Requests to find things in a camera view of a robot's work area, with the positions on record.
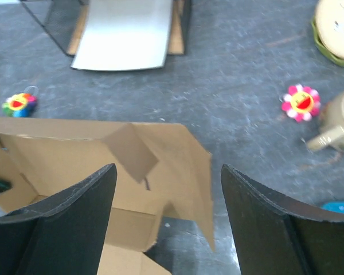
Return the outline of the rainbow flower toy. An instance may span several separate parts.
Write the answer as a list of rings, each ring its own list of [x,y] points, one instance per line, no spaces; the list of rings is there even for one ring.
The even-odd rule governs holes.
[[[38,87],[31,85],[8,97],[1,106],[3,113],[8,117],[31,117],[38,105],[37,93]]]

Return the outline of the floral beige plate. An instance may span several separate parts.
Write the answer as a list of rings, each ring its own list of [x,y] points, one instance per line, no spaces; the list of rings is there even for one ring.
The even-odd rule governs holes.
[[[318,1],[311,26],[317,49],[344,67],[344,1]]]

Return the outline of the white tray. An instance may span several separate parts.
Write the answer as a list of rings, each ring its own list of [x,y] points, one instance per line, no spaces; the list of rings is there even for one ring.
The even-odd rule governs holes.
[[[173,15],[167,0],[90,1],[71,67],[126,71],[165,64]]]

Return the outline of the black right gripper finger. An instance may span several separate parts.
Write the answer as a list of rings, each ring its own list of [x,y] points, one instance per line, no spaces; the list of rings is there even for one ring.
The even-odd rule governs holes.
[[[297,201],[227,164],[221,185],[241,274],[344,274],[344,214]]]

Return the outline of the blue dotted plate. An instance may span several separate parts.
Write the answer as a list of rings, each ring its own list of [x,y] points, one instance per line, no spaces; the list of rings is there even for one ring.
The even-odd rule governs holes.
[[[325,203],[321,208],[328,211],[344,214],[344,201],[328,202]]]

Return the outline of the brown cardboard box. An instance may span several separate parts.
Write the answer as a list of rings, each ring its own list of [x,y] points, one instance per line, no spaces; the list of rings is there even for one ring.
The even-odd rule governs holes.
[[[214,246],[211,155],[184,125],[0,117],[4,215],[108,164],[117,179],[96,274],[166,274],[146,256],[164,216],[195,221]]]

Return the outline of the pink flower toy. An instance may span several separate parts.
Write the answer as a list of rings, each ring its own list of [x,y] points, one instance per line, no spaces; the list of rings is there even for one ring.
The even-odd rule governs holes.
[[[320,108],[319,92],[309,86],[291,85],[282,98],[282,111],[298,123],[312,120],[320,113]]]

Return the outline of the beige ceramic mug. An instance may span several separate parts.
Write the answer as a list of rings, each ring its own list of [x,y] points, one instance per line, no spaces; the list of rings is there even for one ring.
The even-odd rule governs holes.
[[[344,91],[322,109],[319,115],[319,135],[307,141],[306,146],[312,152],[328,146],[344,151]]]

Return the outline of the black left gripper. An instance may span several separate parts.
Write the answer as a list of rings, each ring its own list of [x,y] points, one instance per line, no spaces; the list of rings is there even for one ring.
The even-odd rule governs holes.
[[[96,274],[117,170],[108,164],[81,182],[0,217],[0,274]],[[11,183],[0,179],[0,193]]]

